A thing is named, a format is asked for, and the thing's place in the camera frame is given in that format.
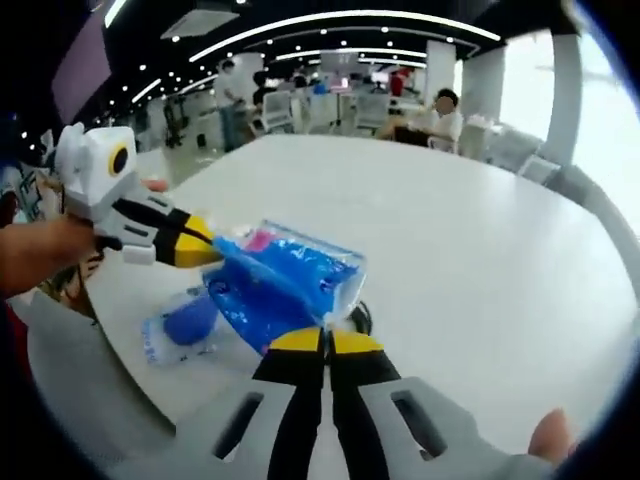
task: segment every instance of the white table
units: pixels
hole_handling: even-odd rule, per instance
[[[500,169],[390,142],[271,135],[172,194],[218,225],[269,218],[368,255],[363,298],[398,370],[468,409],[507,451],[524,451],[556,406],[583,433],[631,355],[636,301],[605,230]],[[230,333],[217,358],[147,365],[142,320],[198,279],[110,254],[88,285],[113,348],[173,422],[258,363]]]

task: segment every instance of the black ceiling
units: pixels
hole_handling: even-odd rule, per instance
[[[99,3],[99,0],[17,2],[15,27],[19,35],[10,42],[14,50],[8,62],[13,73],[9,85],[2,90],[2,100],[3,107],[17,111],[34,134],[58,126],[51,100],[51,80],[64,53],[88,18],[89,9]],[[393,9],[458,20],[505,38],[554,25],[556,29],[562,28],[564,20],[556,0],[395,0],[393,3],[388,0],[250,0],[250,4],[242,6],[236,5],[234,0],[219,0],[218,3],[225,3],[240,16],[205,36],[185,37],[178,43],[161,40],[161,34],[194,3],[195,0],[128,0],[110,28],[105,30],[113,75],[88,102],[80,114],[81,119],[86,120],[108,110],[110,100],[115,101],[117,111],[129,110],[131,98],[156,78],[162,78],[162,85],[172,93],[175,86],[184,87],[189,79],[197,81],[205,77],[207,71],[215,70],[216,64],[229,51],[265,53],[265,63],[275,71],[300,64],[298,59],[272,63],[276,55],[294,52],[298,45],[303,51],[339,48],[344,40],[349,47],[388,48],[387,42],[392,41],[394,49],[423,52],[427,40],[425,35],[432,33],[461,41],[457,45],[460,58],[466,58],[476,50],[475,45],[479,49],[500,45],[477,34],[447,26],[415,20],[361,17],[280,28],[216,51],[198,62],[188,61],[193,54],[235,34],[300,15],[352,9]],[[380,27],[383,26],[391,31],[382,33]],[[323,28],[329,30],[326,35],[320,35]],[[266,44],[268,39],[275,39],[273,45]],[[375,56],[391,58],[391,55]],[[420,61],[402,55],[399,58]],[[141,64],[147,66],[143,72],[139,69]],[[200,70],[201,65],[205,66],[204,71]],[[170,71],[181,77],[180,84],[176,83],[175,77],[168,77]],[[123,85],[128,86],[127,92],[122,91]],[[154,96],[159,94],[159,88],[153,91]]]

